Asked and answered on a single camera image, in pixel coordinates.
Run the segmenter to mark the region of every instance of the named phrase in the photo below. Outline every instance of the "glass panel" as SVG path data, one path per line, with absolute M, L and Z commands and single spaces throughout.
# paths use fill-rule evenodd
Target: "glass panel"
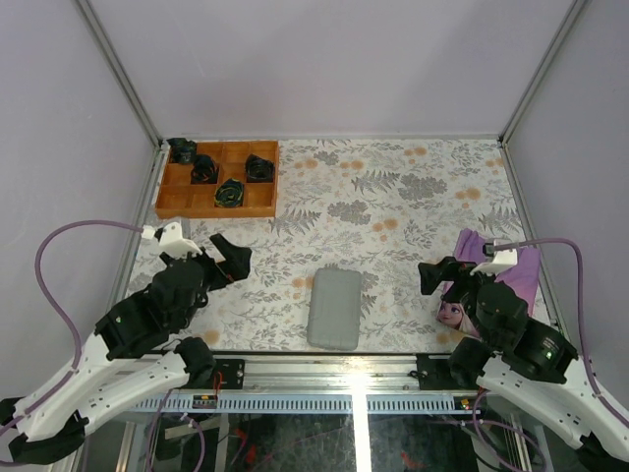
M 226 442 L 225 470 L 229 472 L 356 471 L 354 422 L 351 415 L 230 414 L 229 432 L 219 437 L 220 416 L 215 425 L 205 415 L 196 417 L 203 427 L 205 457 L 202 471 L 213 471 L 216 457 Z M 200 459 L 200 436 L 185 436 L 177 427 L 187 425 L 178 417 L 163 415 L 158 428 L 154 472 L 192 472 Z M 138 470 L 148 470 L 143 462 Z
M 471 438 L 424 415 L 370 415 L 373 472 L 478 472 Z

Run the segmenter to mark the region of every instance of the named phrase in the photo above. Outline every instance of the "purple tube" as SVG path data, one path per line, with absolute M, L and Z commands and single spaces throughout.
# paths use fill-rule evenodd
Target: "purple tube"
M 50 242 L 61 233 L 68 231 L 69 229 L 74 229 L 81 226 L 93 226 L 93 225 L 114 226 L 117 228 L 129 229 L 131 231 L 137 231 L 140 233 L 143 232 L 142 228 L 139 228 L 132 224 L 121 223 L 118 221 L 109 221 L 106 219 L 89 219 L 85 221 L 76 221 L 74 223 L 61 226 L 60 228 L 55 229 L 52 233 L 46 236 L 46 238 L 39 245 L 39 249 L 37 249 L 37 254 L 35 255 L 35 278 L 37 279 L 37 284 L 39 285 L 39 288 L 41 289 L 41 292 L 43 293 L 44 297 L 46 297 L 46 300 L 48 300 L 52 308 L 55 309 L 57 314 L 61 317 L 61 320 L 63 320 L 63 322 L 66 324 L 66 326 L 70 330 L 70 333 L 72 334 L 72 337 L 74 340 L 75 355 L 72 361 L 73 370 L 79 366 L 79 363 L 81 361 L 81 350 L 83 347 L 83 344 L 81 342 L 81 336 L 79 335 L 79 331 L 77 330 L 77 327 L 75 326 L 75 324 L 72 322 L 68 314 L 66 314 L 66 312 L 63 310 L 63 308 L 61 308 L 61 306 L 54 299 L 54 297 L 50 293 L 50 290 L 48 290 L 46 283 L 43 281 L 43 276 L 41 275 L 41 257 L 43 256 L 43 252 L 48 246 L 48 244 L 50 244 Z M 74 372 L 72 371 L 69 371 L 68 373 L 66 373 L 66 375 L 56 385 L 52 386 L 48 391 L 46 391 L 43 395 L 41 395 L 41 397 L 35 403 L 33 403 L 28 408 L 26 408 L 25 413 L 28 415 L 32 413 L 34 410 L 36 410 L 39 406 L 41 406 L 46 400 L 48 400 L 48 398 L 50 398 L 57 391 L 59 391 L 59 389 L 61 389 L 63 385 L 65 385 L 70 380 L 73 374 Z M 4 434 L 7 433 L 7 431 L 9 431 L 15 425 L 20 423 L 20 421 L 22 421 L 23 419 L 24 417 L 22 416 L 14 418 L 10 423 L 8 423 L 6 426 L 0 429 L 0 437 L 4 436 Z M 22 465 L 24 464 L 0 460 L 0 467 L 20 467 Z
M 609 413 L 617 418 L 618 421 L 625 426 L 625 428 L 629 428 L 629 420 L 622 416 L 622 414 L 617 411 L 604 396 L 602 396 L 599 384 L 594 376 L 592 365 L 590 364 L 590 346 L 588 345 L 588 339 L 586 337 L 586 322 L 583 308 L 583 255 L 581 254 L 581 250 L 579 249 L 579 246 L 577 246 L 577 243 L 565 238 L 542 238 L 533 239 L 531 241 L 523 241 L 520 243 L 502 244 L 500 246 L 496 246 L 494 249 L 496 251 L 501 251 L 504 249 L 521 248 L 523 246 L 533 246 L 535 244 L 566 244 L 574 251 L 574 254 L 577 257 L 577 322 L 579 325 L 579 338 L 581 340 L 581 351 L 583 354 L 586 376 L 592 386 L 592 390 L 599 398 L 600 403 L 602 403 Z

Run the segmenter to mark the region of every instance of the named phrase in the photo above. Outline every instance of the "purple cloth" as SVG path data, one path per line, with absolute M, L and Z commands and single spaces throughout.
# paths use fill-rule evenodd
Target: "purple cloth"
M 483 254 L 483 244 L 485 239 L 471 229 L 464 229 L 459 234 L 459 240 L 454 249 L 454 257 L 458 261 L 471 263 L 483 263 L 486 260 Z M 540 266 L 542 254 L 539 249 L 520 248 L 518 249 L 518 264 L 498 275 L 496 281 L 509 285 L 518 297 L 529 305 L 529 316 L 533 314 L 535 296 L 538 291 L 540 281 Z M 445 293 L 451 282 L 445 284 Z M 470 321 L 463 307 L 459 304 L 442 303 L 437 314 L 437 319 L 445 325 L 454 327 L 467 334 L 479 337 L 478 332 Z

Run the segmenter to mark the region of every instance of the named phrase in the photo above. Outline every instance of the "black bracket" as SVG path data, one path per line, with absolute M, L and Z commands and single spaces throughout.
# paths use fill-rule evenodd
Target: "black bracket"
M 410 377 L 417 379 L 420 390 L 463 390 L 450 374 L 447 355 L 417 354 L 417 371 L 411 371 Z
M 221 390 L 242 390 L 245 382 L 245 360 L 244 359 L 216 359 L 212 385 L 217 379 L 221 379 Z
M 29 442 L 26 435 L 17 436 L 9 442 L 13 460 L 23 464 L 53 464 L 77 450 L 86 440 L 87 418 L 79 412 L 70 417 L 63 429 L 52 438 Z

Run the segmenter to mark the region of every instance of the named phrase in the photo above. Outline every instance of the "gray sponge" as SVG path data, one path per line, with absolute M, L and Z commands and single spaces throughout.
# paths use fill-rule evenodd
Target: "gray sponge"
M 308 344 L 351 351 L 358 347 L 361 327 L 360 272 L 320 268 L 314 276 L 308 318 Z

